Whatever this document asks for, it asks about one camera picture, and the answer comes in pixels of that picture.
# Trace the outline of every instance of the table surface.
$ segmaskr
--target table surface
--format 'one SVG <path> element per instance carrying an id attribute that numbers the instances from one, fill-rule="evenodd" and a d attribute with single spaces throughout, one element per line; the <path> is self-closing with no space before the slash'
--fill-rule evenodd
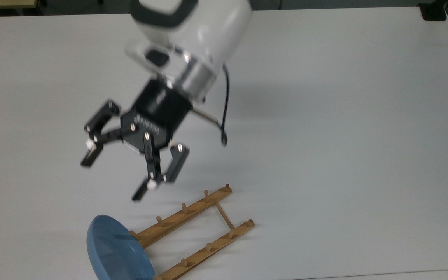
<path id="1" fill-rule="evenodd" d="M 33 8 L 37 0 L 0 0 L 0 9 Z"/>
<path id="2" fill-rule="evenodd" d="M 448 271 L 347 276 L 343 278 L 323 278 L 323 280 L 448 280 Z"/>
<path id="3" fill-rule="evenodd" d="M 128 14 L 0 18 L 0 279 L 95 279 L 94 216 L 140 231 L 226 183 L 231 221 L 256 227 L 184 279 L 448 270 L 448 21 L 254 12 L 229 61 L 229 145 L 189 115 L 178 181 L 132 203 L 142 157 L 118 143 L 79 162 L 85 122 L 149 78 L 123 51 L 140 37 Z M 220 75 L 201 109 L 220 115 L 224 91 Z M 147 253 L 160 273 L 224 232 L 212 208 Z"/>

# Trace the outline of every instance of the blue plastic plate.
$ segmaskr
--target blue plastic plate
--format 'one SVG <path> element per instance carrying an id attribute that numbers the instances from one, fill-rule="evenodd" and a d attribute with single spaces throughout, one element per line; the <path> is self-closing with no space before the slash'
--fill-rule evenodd
<path id="1" fill-rule="evenodd" d="M 155 276 L 138 241 L 110 216 L 99 215 L 91 222 L 87 253 L 99 280 L 152 280 Z"/>

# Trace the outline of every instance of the black strap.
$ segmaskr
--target black strap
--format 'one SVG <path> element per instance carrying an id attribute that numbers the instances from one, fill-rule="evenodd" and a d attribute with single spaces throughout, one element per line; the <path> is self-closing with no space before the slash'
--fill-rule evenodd
<path id="1" fill-rule="evenodd" d="M 164 14 L 143 6 L 139 0 L 132 0 L 130 14 L 140 23 L 161 27 L 176 27 L 180 25 L 198 4 L 198 0 L 182 0 L 174 14 Z"/>

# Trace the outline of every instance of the black cable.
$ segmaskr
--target black cable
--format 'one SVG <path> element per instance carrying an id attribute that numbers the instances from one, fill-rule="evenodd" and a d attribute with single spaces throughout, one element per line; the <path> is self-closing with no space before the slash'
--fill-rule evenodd
<path id="1" fill-rule="evenodd" d="M 229 71 L 225 63 L 222 65 L 222 69 L 224 70 L 224 75 L 226 75 L 226 103 L 224 104 L 224 112 L 222 113 L 222 124 L 220 126 L 220 141 L 225 146 L 228 144 L 228 135 L 224 130 L 224 126 L 226 125 L 226 114 L 228 113 L 228 103 L 229 103 Z"/>
<path id="2" fill-rule="evenodd" d="M 222 142 L 222 145 L 226 146 L 228 144 L 228 135 L 224 130 L 224 126 L 226 125 L 226 115 L 228 113 L 229 103 L 229 71 L 225 64 L 222 66 L 222 69 L 224 71 L 224 75 L 226 76 L 226 102 L 224 104 L 224 112 L 222 113 L 222 124 L 219 124 L 219 121 L 211 115 L 207 115 L 205 112 L 198 110 L 197 108 L 193 107 L 191 108 L 191 111 L 200 116 L 202 119 L 215 124 L 215 126 L 220 129 L 220 141 Z"/>

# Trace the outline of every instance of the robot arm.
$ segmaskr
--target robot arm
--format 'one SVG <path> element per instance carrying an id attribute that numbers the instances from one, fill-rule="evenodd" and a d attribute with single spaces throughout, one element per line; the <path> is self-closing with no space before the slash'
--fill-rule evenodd
<path id="1" fill-rule="evenodd" d="M 147 0 L 142 2 L 132 0 L 131 15 L 149 43 L 130 42 L 126 53 L 152 77 L 128 112 L 109 100 L 85 125 L 88 152 L 81 162 L 90 167 L 103 146 L 114 140 L 144 154 L 148 177 L 132 200 L 140 200 L 146 190 L 162 182 L 176 180 L 189 149 L 172 142 L 173 134 L 193 103 L 203 101 L 251 18 L 248 0 L 151 0 L 152 7 Z M 155 4 L 172 4 L 174 9 L 157 10 Z M 103 133 L 112 117 L 120 117 L 121 127 Z M 166 147 L 172 162 L 162 173 L 160 150 Z"/>

